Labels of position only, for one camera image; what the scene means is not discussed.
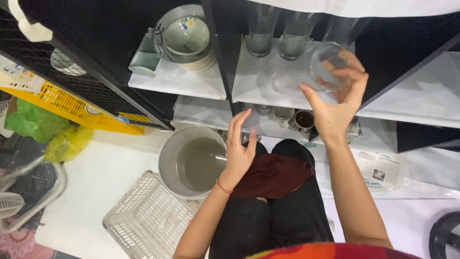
black pants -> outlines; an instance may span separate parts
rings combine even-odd
[[[267,153],[257,142],[256,154]],[[292,156],[315,167],[313,155],[297,141],[285,139],[272,153]],[[246,256],[301,243],[333,242],[316,176],[283,198],[229,200],[214,233],[210,259]]]

forearm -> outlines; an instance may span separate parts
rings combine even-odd
[[[230,194],[216,184],[193,217],[177,245],[174,259],[203,258]]]
[[[347,242],[391,247],[385,225],[345,138],[325,141],[337,213]]]

black wire mesh rack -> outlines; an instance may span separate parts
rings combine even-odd
[[[127,118],[132,124],[164,128],[51,44],[30,42],[19,30],[17,20],[2,9],[0,53],[118,118]]]

red thread bracelet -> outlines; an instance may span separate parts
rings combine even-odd
[[[221,189],[223,192],[226,192],[226,193],[228,193],[228,194],[231,194],[231,193],[233,192],[233,189],[232,189],[231,191],[227,191],[226,189],[224,189],[224,188],[220,185],[219,179],[217,179],[216,183],[217,183],[217,185],[220,187],[220,189]]]

brown cloth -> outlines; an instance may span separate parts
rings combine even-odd
[[[230,198],[281,198],[312,175],[307,162],[298,158],[274,153],[258,155]]]

